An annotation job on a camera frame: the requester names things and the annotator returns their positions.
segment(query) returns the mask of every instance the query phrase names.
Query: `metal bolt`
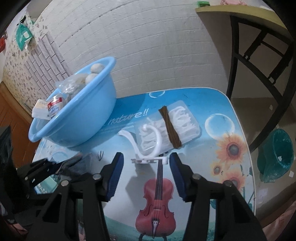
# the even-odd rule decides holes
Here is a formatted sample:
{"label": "metal bolt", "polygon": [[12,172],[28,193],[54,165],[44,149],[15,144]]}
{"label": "metal bolt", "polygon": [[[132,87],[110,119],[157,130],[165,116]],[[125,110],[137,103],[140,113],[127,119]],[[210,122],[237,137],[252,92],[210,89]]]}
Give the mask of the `metal bolt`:
{"label": "metal bolt", "polygon": [[199,174],[197,174],[197,173],[195,173],[195,174],[192,175],[192,178],[195,179],[195,180],[199,180],[199,179],[202,178],[202,176],[199,175]]}
{"label": "metal bolt", "polygon": [[99,173],[93,175],[94,180],[100,180],[101,178],[102,178],[102,176]]}
{"label": "metal bolt", "polygon": [[65,187],[65,186],[67,186],[68,184],[69,184],[69,181],[68,181],[68,180],[63,180],[63,181],[61,182],[62,187]]}
{"label": "metal bolt", "polygon": [[232,181],[230,181],[230,180],[224,181],[224,184],[228,187],[231,187],[233,185]]}

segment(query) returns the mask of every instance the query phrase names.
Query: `sunflower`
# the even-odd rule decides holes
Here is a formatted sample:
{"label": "sunflower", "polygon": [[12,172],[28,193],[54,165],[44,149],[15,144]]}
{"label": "sunflower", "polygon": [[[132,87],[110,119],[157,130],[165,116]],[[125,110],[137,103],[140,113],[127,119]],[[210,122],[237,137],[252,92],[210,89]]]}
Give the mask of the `sunflower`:
{"label": "sunflower", "polygon": [[211,163],[211,175],[218,176],[223,172],[224,164],[220,161],[215,161]]}
{"label": "sunflower", "polygon": [[233,169],[223,173],[220,178],[220,182],[223,183],[226,180],[230,180],[236,186],[238,190],[244,187],[246,177],[242,175],[240,169]]}
{"label": "sunflower", "polygon": [[247,152],[246,143],[236,134],[232,134],[231,136],[224,135],[217,146],[220,147],[220,149],[216,151],[217,158],[225,163],[227,169],[231,164],[242,163],[243,154]]}

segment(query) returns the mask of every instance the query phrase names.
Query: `wooden door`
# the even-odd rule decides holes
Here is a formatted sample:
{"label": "wooden door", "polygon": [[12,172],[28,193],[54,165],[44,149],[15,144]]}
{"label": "wooden door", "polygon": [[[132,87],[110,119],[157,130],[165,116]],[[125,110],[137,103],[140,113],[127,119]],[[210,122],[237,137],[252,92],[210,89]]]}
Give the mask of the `wooden door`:
{"label": "wooden door", "polygon": [[0,126],[11,127],[12,158],[16,167],[31,163],[39,142],[32,143],[28,132],[32,118],[0,83]]}

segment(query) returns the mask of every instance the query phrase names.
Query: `brown strap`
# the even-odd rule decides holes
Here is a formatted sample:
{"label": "brown strap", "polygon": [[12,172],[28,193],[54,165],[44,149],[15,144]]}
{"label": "brown strap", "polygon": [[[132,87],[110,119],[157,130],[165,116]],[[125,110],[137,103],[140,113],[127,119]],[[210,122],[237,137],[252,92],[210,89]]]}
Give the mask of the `brown strap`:
{"label": "brown strap", "polygon": [[159,111],[159,113],[161,114],[161,116],[163,117],[163,119],[165,121],[165,126],[166,126],[166,129],[167,129],[167,132],[168,132],[168,138],[169,138],[170,142],[173,144],[173,147],[174,148],[181,147],[182,143],[180,141],[178,133],[176,132],[172,122],[170,121],[170,117],[168,115],[168,108],[166,106],[163,106],[158,111]]}

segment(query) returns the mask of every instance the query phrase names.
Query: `blue gripper pad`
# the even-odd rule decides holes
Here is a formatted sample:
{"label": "blue gripper pad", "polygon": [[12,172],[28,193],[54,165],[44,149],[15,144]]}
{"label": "blue gripper pad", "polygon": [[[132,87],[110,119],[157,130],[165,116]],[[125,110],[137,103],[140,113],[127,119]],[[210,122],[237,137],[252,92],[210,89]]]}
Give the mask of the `blue gripper pad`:
{"label": "blue gripper pad", "polygon": [[117,184],[123,168],[123,154],[117,152],[112,163],[105,165],[102,168],[101,175],[103,177],[103,187],[107,190],[105,195],[105,201],[110,201],[111,197],[114,196]]}
{"label": "blue gripper pad", "polygon": [[188,165],[182,164],[178,154],[170,154],[170,169],[179,193],[183,201],[188,202],[191,196],[191,177],[193,172]]}

